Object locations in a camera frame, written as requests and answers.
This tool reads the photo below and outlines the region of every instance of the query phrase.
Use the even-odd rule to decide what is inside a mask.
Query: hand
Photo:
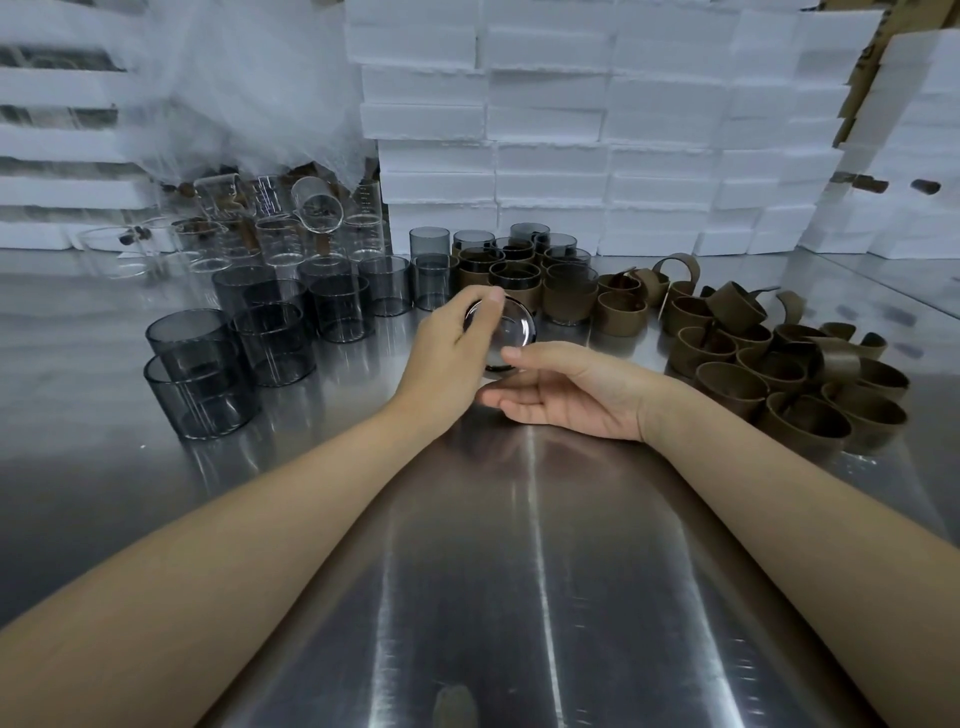
[[[565,341],[505,347],[501,355],[523,371],[488,384],[477,392],[477,401],[528,425],[644,442],[651,413],[690,389],[669,376]]]
[[[467,311],[481,299],[464,331]],[[473,402],[503,301],[502,288],[472,285],[421,322],[388,406],[401,408],[410,419],[425,424],[434,438],[446,432]]]

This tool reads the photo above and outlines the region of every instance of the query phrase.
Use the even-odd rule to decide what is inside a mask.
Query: stainless steel table
[[[853,321],[891,341],[884,360],[914,382],[911,425],[880,458],[845,455],[836,472],[957,543],[960,323],[802,251],[702,264],[704,282],[782,284],[810,298],[808,322]],[[264,391],[247,427],[185,446],[141,370],[144,328],[193,303],[189,287],[107,285],[77,266],[73,254],[0,254],[0,623],[371,414],[396,387],[418,320],[381,319],[366,341],[321,345],[319,371]],[[668,344],[656,326],[638,342],[541,333],[655,369]],[[447,685],[467,686],[481,724],[500,728],[875,723],[653,452],[480,408],[385,489],[205,723],[423,726]]]

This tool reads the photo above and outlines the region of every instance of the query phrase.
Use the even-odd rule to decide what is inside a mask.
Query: forearm
[[[684,388],[666,457],[892,725],[960,724],[960,552]]]
[[[4,725],[192,726],[434,434],[391,409],[170,523],[0,632]]]

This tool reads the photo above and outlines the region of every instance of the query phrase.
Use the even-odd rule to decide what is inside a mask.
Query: left hand
[[[502,288],[468,286],[431,313],[417,330],[407,367],[388,406],[440,437],[473,402],[493,332],[500,323]],[[469,308],[483,300],[464,331]]]

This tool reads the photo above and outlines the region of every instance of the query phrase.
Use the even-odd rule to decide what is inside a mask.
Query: white foam box
[[[719,118],[730,102],[725,84],[677,78],[614,76],[608,93],[610,111],[648,111]]]
[[[490,105],[521,109],[605,109],[603,74],[493,71]]]
[[[484,0],[483,15],[491,28],[604,34],[616,28],[613,3],[604,1]]]
[[[736,37],[740,13],[693,5],[621,2],[615,20],[622,36],[726,46]]]
[[[654,74],[687,79],[726,81],[734,58],[722,45],[676,43],[618,35],[613,45],[617,73]]]
[[[377,147],[381,172],[493,172],[491,143],[382,139]]]
[[[483,107],[417,104],[360,105],[367,139],[479,141],[484,136]]]
[[[489,28],[480,44],[485,68],[517,71],[607,71],[613,44],[599,33],[545,33]]]
[[[624,177],[705,179],[713,172],[717,155],[709,149],[611,147],[610,171]]]
[[[664,179],[613,175],[610,178],[607,201],[626,205],[709,205],[719,184],[718,180],[704,178]]]
[[[496,141],[592,142],[600,136],[603,111],[487,108],[487,139]]]
[[[354,63],[429,68],[476,67],[476,29],[441,25],[350,25],[347,55]]]
[[[799,232],[754,232],[747,253],[763,255],[766,253],[789,253],[800,243]]]
[[[694,248],[696,255],[743,255],[754,239],[752,230],[703,231]]]
[[[480,20],[479,0],[348,0],[347,21],[371,25],[472,26]]]
[[[795,42],[810,51],[862,51],[882,17],[883,10],[802,12]]]
[[[801,119],[833,118],[850,95],[846,84],[799,84],[794,87],[790,116]]]
[[[816,211],[816,205],[766,207],[756,221],[756,231],[803,232]]]
[[[604,229],[602,205],[530,205],[529,203],[499,206],[497,232],[510,233],[516,223],[542,223],[552,231],[565,232],[577,238],[577,246],[588,253],[596,253]]]
[[[800,147],[783,150],[781,182],[824,182],[836,172],[843,152],[839,149]]]
[[[425,71],[365,65],[364,101],[374,104],[483,106],[487,74],[483,71]]]
[[[793,105],[793,86],[786,82],[737,81],[732,89],[727,115],[785,117]]]
[[[880,62],[884,65],[946,63],[960,65],[960,30],[901,33],[890,38]]]
[[[721,180],[775,180],[782,171],[779,149],[726,149],[719,153],[713,174]]]
[[[820,145],[832,147],[833,139],[843,126],[844,119],[787,119],[780,130],[783,146],[803,147]]]
[[[716,130],[717,121],[709,116],[608,111],[601,138],[613,144],[668,143],[702,148],[709,146]]]
[[[516,144],[497,142],[498,172],[602,175],[609,148],[603,144]]]
[[[496,205],[390,205],[390,235],[395,255],[410,253],[410,231],[423,226],[460,230],[496,230]]]
[[[607,232],[600,255],[671,255],[693,253],[699,234],[687,232]]]
[[[531,200],[602,203],[606,190],[606,174],[496,173],[496,200],[500,203]]]
[[[713,207],[716,209],[766,207],[774,199],[777,184],[777,180],[722,180],[713,198]]]

